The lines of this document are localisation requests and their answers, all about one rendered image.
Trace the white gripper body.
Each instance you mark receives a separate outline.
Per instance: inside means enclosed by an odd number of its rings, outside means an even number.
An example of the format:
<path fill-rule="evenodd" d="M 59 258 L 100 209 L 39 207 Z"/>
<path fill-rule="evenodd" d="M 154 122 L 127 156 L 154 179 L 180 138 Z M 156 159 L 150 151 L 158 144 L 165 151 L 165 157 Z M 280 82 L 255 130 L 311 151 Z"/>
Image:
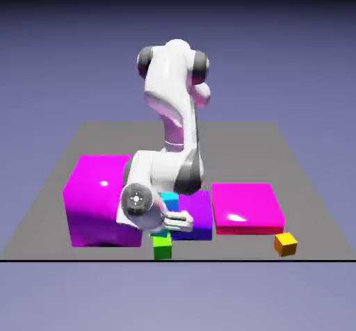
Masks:
<path fill-rule="evenodd" d="M 166 230 L 192 232 L 193 217 L 187 211 L 168 211 L 163 218 L 163 226 Z"/>

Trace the small green cube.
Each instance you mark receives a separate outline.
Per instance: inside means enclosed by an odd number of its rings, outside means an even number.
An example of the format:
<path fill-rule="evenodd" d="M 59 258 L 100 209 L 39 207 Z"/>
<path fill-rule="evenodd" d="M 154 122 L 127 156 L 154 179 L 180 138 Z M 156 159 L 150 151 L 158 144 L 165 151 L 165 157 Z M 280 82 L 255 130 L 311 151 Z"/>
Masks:
<path fill-rule="evenodd" d="M 172 258 L 172 238 L 170 234 L 167 234 L 166 237 L 154 236 L 152 243 L 155 260 Z"/>

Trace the small orange cube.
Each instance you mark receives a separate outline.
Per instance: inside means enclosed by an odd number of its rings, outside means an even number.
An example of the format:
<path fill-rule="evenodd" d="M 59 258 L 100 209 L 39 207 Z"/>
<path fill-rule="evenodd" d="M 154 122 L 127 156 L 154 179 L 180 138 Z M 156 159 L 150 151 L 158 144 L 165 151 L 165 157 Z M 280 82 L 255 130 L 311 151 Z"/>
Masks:
<path fill-rule="evenodd" d="M 290 232 L 275 235 L 274 248 L 280 257 L 292 256 L 296 253 L 298 242 Z"/>

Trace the large purple box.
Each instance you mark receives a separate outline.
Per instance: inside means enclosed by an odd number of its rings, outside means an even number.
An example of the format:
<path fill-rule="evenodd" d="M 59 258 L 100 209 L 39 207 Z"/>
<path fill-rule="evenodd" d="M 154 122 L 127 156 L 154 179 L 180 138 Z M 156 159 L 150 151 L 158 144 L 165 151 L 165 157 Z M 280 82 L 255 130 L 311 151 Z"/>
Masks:
<path fill-rule="evenodd" d="M 213 236 L 213 211 L 210 193 L 198 191 L 194 195 L 180 195 L 179 209 L 193 217 L 191 232 L 172 231 L 173 241 L 211 241 Z"/>

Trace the large cyan box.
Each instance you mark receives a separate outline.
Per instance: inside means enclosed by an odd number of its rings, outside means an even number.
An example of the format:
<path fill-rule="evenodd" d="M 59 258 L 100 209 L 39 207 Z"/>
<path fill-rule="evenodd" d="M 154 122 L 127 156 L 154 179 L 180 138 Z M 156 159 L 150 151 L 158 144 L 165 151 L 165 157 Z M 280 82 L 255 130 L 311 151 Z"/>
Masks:
<path fill-rule="evenodd" d="M 176 193 L 160 193 L 163 202 L 168 211 L 178 212 L 179 210 L 179 195 Z M 161 229 L 158 232 L 149 233 L 149 236 L 166 237 L 171 233 L 170 229 Z"/>

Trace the large pink box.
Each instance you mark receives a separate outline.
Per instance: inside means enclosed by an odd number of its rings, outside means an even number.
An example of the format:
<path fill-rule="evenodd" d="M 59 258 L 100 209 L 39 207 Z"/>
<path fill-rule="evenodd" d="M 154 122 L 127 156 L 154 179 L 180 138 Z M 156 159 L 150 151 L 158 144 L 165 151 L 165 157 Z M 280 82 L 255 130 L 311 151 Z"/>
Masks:
<path fill-rule="evenodd" d="M 273 235 L 285 217 L 269 183 L 213 183 L 211 199 L 218 235 Z"/>

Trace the large magenta box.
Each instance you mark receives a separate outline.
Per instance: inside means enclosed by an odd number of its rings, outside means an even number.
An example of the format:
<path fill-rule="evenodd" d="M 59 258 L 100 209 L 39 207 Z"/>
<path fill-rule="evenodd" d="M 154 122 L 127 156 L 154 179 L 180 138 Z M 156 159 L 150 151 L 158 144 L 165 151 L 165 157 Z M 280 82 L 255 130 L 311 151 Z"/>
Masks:
<path fill-rule="evenodd" d="M 72 246 L 141 246 L 142 232 L 116 223 L 129 155 L 82 155 L 63 189 Z"/>

